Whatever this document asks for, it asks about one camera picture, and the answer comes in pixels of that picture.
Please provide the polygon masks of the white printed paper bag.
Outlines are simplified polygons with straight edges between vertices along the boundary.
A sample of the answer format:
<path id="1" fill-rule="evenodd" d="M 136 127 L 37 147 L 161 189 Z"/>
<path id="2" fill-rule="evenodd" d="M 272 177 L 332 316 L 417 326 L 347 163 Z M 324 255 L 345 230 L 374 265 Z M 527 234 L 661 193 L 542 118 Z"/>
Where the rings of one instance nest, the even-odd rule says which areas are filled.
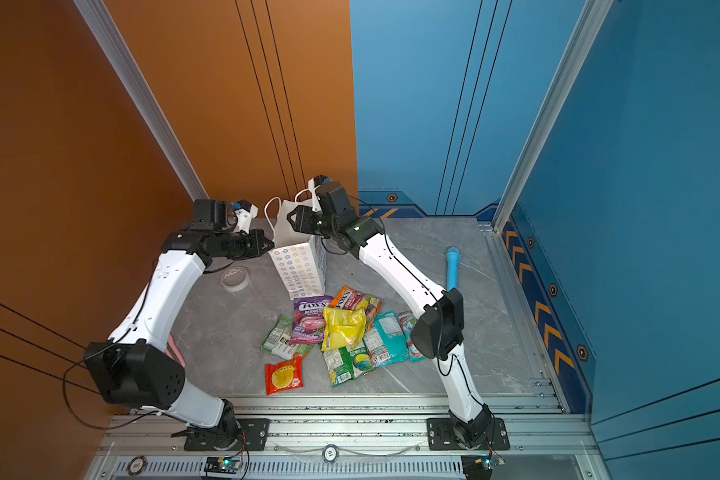
<path id="1" fill-rule="evenodd" d="M 264 207 L 275 245 L 269 254 L 291 299 L 325 293 L 326 252 L 317 236 L 292 229 L 292 210 L 298 205 L 311 202 L 273 197 Z"/>

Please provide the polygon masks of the orange Fox's candy bag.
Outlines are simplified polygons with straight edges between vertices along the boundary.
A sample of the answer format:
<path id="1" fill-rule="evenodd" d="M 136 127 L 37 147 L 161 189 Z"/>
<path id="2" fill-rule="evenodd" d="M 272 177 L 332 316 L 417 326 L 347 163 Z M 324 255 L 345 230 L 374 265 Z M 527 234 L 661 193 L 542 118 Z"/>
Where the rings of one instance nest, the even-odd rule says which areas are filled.
<path id="1" fill-rule="evenodd" d="M 383 301 L 373 295 L 344 286 L 329 306 L 341 310 L 362 311 L 366 317 L 365 329 L 370 330 L 376 316 L 381 312 Z"/>

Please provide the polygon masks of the teal Fox's candy bag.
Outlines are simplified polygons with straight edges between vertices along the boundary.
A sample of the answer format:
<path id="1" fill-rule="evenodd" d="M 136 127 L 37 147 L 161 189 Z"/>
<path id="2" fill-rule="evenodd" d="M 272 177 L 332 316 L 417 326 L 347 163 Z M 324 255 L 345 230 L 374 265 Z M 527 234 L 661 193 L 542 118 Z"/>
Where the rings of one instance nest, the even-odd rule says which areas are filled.
<path id="1" fill-rule="evenodd" d="M 413 328 L 415 327 L 417 322 L 417 318 L 413 315 L 411 311 L 403 311 L 398 314 L 398 321 L 405 336 L 408 351 L 408 360 L 411 363 L 425 360 L 425 357 L 414 345 L 411 337 Z"/>

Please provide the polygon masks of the teal white snack packet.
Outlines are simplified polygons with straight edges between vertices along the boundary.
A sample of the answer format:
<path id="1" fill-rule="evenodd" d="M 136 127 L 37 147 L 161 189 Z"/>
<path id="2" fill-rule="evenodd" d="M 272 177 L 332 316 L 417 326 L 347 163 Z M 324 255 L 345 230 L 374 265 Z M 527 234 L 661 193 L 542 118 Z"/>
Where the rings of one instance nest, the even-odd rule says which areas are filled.
<path id="1" fill-rule="evenodd" d="M 394 311 L 377 315 L 371 328 L 364 334 L 363 342 L 374 368 L 409 359 L 407 340 Z"/>

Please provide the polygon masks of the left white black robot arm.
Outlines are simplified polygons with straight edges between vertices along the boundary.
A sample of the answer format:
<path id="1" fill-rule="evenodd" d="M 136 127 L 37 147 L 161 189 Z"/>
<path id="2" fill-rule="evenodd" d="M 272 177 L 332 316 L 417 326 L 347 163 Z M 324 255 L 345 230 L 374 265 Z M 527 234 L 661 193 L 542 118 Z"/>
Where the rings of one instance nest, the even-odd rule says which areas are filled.
<path id="1" fill-rule="evenodd" d="M 105 342 L 88 345 L 83 362 L 109 404 L 158 411 L 185 424 L 182 436 L 226 450 L 241 439 L 232 404 L 187 380 L 167 353 L 171 330 L 190 290 L 216 259 L 242 261 L 273 249 L 251 226 L 248 201 L 201 199 L 193 218 L 163 242 L 154 271 L 131 311 Z"/>

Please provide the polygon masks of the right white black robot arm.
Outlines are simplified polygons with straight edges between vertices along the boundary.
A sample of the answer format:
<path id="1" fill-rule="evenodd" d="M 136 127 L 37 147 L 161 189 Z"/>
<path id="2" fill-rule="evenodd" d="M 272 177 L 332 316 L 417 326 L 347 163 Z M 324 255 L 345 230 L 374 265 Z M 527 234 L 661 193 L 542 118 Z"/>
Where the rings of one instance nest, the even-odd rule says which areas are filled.
<path id="1" fill-rule="evenodd" d="M 310 206 L 286 215 L 291 227 L 334 241 L 381 276 L 416 316 L 411 339 L 432 360 L 445 388 L 453 434 L 466 449 L 486 448 L 498 425 L 474 384 L 464 349 L 464 302 L 456 288 L 439 286 L 394 246 L 381 220 L 361 216 L 337 181 L 319 175 L 308 182 Z"/>

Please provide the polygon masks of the purple Fox's candy bag left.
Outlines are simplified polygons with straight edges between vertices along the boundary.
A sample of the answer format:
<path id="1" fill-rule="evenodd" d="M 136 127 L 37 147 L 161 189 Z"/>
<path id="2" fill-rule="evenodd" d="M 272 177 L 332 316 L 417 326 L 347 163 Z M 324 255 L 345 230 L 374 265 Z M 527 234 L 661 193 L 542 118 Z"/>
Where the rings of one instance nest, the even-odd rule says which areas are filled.
<path id="1" fill-rule="evenodd" d="M 291 344 L 321 344 L 325 335 L 326 320 L 324 309 L 329 307 L 331 296 L 312 296 L 296 298 L 292 323 Z"/>

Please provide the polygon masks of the yellow snack bag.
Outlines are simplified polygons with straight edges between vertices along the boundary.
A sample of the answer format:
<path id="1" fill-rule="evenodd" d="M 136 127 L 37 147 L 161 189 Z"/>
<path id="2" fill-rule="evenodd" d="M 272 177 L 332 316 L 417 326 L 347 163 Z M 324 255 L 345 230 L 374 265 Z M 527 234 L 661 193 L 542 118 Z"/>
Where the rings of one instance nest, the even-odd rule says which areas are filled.
<path id="1" fill-rule="evenodd" d="M 326 307 L 324 339 L 321 350 L 327 352 L 340 348 L 354 349 L 364 337 L 366 314 L 363 310 L 343 310 Z"/>

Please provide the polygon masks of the green snack bag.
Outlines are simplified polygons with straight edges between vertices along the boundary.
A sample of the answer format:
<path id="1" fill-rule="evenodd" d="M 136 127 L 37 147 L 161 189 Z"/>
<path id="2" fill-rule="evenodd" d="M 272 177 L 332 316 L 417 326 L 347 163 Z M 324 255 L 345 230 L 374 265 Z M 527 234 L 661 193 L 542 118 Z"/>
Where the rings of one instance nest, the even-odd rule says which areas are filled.
<path id="1" fill-rule="evenodd" d="M 332 387 L 354 380 L 374 369 L 371 356 L 365 346 L 355 349 L 341 347 L 322 353 Z"/>

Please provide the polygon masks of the green white snack packet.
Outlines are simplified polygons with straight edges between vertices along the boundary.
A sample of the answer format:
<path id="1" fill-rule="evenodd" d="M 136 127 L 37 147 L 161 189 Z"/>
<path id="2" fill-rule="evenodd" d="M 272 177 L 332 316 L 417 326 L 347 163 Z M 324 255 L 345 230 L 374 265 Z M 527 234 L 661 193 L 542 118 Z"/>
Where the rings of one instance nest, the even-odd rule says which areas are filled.
<path id="1" fill-rule="evenodd" d="M 280 315 L 273 328 L 261 344 L 261 350 L 283 360 L 306 357 L 313 346 L 311 344 L 292 344 L 293 320 Z"/>

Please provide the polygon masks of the blue toy microphone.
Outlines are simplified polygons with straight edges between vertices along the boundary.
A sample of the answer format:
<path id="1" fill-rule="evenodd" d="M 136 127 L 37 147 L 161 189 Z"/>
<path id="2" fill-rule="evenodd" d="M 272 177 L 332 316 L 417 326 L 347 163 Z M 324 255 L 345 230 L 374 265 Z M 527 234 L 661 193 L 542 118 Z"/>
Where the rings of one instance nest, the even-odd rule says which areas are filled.
<path id="1" fill-rule="evenodd" d="M 446 290 L 450 291 L 458 287 L 458 268 L 460 262 L 460 251 L 456 247 L 450 247 L 445 255 L 447 263 Z"/>

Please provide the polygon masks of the pink plastic clip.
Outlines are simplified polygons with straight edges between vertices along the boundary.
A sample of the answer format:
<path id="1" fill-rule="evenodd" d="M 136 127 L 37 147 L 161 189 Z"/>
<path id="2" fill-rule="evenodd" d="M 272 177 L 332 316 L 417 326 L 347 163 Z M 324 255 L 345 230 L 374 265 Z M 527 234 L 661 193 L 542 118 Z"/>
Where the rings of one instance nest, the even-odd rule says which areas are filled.
<path id="1" fill-rule="evenodd" d="M 168 337 L 165 353 L 169 358 L 180 364 L 183 368 L 186 367 L 186 361 L 172 335 Z"/>

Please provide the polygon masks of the red yellow snack packet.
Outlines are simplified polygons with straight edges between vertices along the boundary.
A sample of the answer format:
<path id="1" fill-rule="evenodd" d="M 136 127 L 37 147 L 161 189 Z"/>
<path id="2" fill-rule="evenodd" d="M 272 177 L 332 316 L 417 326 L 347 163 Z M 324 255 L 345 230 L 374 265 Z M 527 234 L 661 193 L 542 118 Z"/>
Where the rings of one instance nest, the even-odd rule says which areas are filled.
<path id="1" fill-rule="evenodd" d="M 267 395 L 299 389 L 304 386 L 301 356 L 278 364 L 265 365 L 265 391 Z"/>

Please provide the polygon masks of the left green circuit board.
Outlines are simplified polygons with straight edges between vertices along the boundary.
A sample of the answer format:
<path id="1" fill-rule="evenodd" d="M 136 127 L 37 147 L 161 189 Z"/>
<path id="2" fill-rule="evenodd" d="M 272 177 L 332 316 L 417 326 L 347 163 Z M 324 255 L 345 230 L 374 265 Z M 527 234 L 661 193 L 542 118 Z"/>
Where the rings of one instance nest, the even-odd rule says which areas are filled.
<path id="1" fill-rule="evenodd" d="M 244 462 L 239 457 L 209 456 L 203 466 L 203 475 L 208 478 L 240 478 L 244 473 Z"/>

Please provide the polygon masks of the green circuit board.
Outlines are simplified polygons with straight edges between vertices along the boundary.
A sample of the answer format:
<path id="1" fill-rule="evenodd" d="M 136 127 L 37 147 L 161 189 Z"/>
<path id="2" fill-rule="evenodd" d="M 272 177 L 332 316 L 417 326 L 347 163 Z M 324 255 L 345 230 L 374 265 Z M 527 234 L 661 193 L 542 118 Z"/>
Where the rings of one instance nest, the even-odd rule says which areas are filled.
<path id="1" fill-rule="evenodd" d="M 203 466 L 203 475 L 208 478 L 240 478 L 244 473 L 244 462 L 239 457 L 209 456 Z"/>
<path id="2" fill-rule="evenodd" d="M 466 480 L 491 480 L 494 471 L 506 462 L 496 455 L 461 456 L 462 473 Z"/>

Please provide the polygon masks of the round brown badge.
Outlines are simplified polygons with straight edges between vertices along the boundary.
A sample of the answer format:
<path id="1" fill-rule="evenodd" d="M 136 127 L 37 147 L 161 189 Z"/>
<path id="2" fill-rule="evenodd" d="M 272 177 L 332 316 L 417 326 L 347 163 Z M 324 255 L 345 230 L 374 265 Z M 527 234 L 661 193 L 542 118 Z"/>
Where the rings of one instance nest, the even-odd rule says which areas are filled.
<path id="1" fill-rule="evenodd" d="M 127 465 L 127 474 L 129 476 L 138 476 L 145 471 L 147 467 L 147 459 L 144 456 L 132 458 Z"/>

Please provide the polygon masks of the right green circuit board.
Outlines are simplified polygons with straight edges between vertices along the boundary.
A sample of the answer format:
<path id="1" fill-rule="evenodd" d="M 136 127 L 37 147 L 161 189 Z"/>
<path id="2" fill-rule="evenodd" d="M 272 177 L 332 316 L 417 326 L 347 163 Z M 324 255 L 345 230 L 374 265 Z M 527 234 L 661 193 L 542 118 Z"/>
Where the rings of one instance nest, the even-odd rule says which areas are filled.
<path id="1" fill-rule="evenodd" d="M 461 456 L 462 473 L 466 480 L 491 480 L 494 471 L 506 462 L 496 455 Z"/>

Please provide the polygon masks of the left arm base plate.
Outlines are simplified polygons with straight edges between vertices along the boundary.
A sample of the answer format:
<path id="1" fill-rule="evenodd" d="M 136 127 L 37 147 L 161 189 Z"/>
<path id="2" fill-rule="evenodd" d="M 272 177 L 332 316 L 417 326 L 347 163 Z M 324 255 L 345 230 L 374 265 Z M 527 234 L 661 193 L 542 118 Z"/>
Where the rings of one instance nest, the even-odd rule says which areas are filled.
<path id="1" fill-rule="evenodd" d="M 267 418 L 244 418 L 235 420 L 230 428 L 199 429 L 190 427 L 173 434 L 185 438 L 185 451 L 260 452 L 266 447 L 270 420 Z"/>

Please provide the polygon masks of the aluminium frame rail base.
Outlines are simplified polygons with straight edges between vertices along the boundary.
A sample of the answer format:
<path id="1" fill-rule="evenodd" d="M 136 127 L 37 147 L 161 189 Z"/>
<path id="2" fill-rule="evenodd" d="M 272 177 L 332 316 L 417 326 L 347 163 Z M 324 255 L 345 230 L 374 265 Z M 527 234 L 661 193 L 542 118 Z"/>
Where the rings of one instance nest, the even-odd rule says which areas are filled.
<path id="1" fill-rule="evenodd" d="M 90 479 L 465 479 L 461 456 L 496 455 L 506 464 L 492 479 L 605 479 L 609 473 L 586 419 L 543 386 L 533 393 L 488 394 L 505 422 L 508 451 L 428 448 L 426 420 L 449 418 L 442 395 L 248 395 L 233 399 L 237 420 L 270 420 L 260 452 L 185 451 L 179 425 L 165 417 L 125 419 L 105 434 L 88 467 Z M 339 457 L 326 463 L 328 444 Z M 138 476 L 129 461 L 147 459 Z M 240 478 L 208 478 L 209 456 L 239 457 Z"/>

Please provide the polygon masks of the left aluminium corner post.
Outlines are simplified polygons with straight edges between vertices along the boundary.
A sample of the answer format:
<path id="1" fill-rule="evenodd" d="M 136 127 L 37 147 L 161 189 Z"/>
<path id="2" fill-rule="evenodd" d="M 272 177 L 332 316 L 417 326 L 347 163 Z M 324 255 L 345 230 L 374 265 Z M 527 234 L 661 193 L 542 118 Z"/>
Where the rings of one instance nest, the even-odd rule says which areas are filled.
<path id="1" fill-rule="evenodd" d="M 206 189 L 105 2 L 74 0 L 74 4 L 187 194 L 193 200 L 207 199 Z"/>

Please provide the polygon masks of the aluminium corner post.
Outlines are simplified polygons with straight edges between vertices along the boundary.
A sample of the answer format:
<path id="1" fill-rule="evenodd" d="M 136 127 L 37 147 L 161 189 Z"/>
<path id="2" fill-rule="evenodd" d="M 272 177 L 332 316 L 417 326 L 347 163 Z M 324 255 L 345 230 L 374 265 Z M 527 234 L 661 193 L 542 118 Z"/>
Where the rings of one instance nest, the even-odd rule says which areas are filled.
<path id="1" fill-rule="evenodd" d="M 206 189 L 105 2 L 74 0 L 74 4 L 187 194 L 193 200 L 207 199 Z"/>
<path id="2" fill-rule="evenodd" d="M 509 220 L 612 5 L 613 0 L 584 3 L 491 222 L 496 235 Z"/>

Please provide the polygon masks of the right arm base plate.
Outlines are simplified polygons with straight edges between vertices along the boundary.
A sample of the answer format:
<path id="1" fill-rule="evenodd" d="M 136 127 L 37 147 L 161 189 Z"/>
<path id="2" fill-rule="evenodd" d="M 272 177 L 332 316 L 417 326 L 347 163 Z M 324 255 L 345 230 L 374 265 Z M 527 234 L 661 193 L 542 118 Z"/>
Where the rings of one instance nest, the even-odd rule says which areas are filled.
<path id="1" fill-rule="evenodd" d="M 511 448 L 503 419 L 494 417 L 486 422 L 469 424 L 451 418 L 426 420 L 428 448 L 432 451 L 493 450 Z"/>

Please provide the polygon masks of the right aluminium corner post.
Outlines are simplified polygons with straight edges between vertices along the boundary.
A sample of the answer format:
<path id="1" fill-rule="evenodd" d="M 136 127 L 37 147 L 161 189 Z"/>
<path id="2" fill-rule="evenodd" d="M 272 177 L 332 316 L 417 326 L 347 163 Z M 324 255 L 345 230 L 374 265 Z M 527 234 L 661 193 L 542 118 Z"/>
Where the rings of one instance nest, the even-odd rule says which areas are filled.
<path id="1" fill-rule="evenodd" d="M 613 0 L 584 3 L 491 222 L 496 235 L 509 220 L 612 5 Z"/>

